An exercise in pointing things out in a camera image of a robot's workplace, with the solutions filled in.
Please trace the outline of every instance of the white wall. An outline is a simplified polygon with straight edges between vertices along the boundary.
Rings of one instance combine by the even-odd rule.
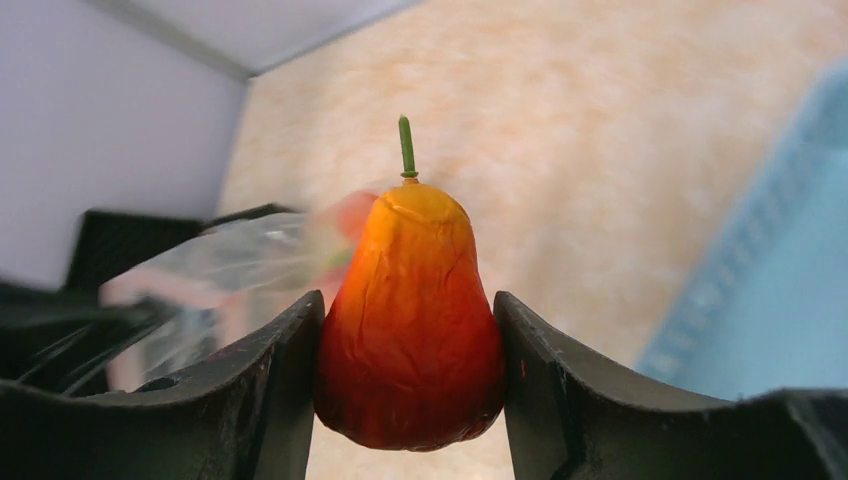
[[[213,215],[245,89],[82,0],[0,1],[0,275],[61,285],[88,208]]]

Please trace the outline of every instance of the green stem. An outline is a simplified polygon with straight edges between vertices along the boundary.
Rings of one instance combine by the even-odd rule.
[[[409,119],[401,115],[398,128],[400,129],[400,149],[403,152],[403,173],[400,176],[415,178],[418,172],[415,171],[415,154],[412,152],[412,129],[409,127]]]

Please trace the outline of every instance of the blue basket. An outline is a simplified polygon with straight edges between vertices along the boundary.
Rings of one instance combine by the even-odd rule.
[[[730,400],[848,387],[848,65],[807,98],[636,369]]]

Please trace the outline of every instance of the beige floor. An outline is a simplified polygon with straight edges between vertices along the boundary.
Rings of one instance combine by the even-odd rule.
[[[432,0],[256,80],[221,211],[400,168],[468,210],[488,293],[630,362],[804,91],[846,0]],[[310,479],[507,479],[502,423],[433,454],[316,429]]]

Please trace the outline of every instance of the wall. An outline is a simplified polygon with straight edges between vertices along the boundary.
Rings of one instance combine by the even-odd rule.
[[[406,114],[487,293],[630,362],[846,45],[844,0],[429,0],[256,81],[221,211],[397,182]],[[308,478],[368,475],[513,478],[501,422],[426,456],[316,428]]]
[[[0,274],[59,286],[88,208],[213,215],[245,90],[81,0],[0,3]]]

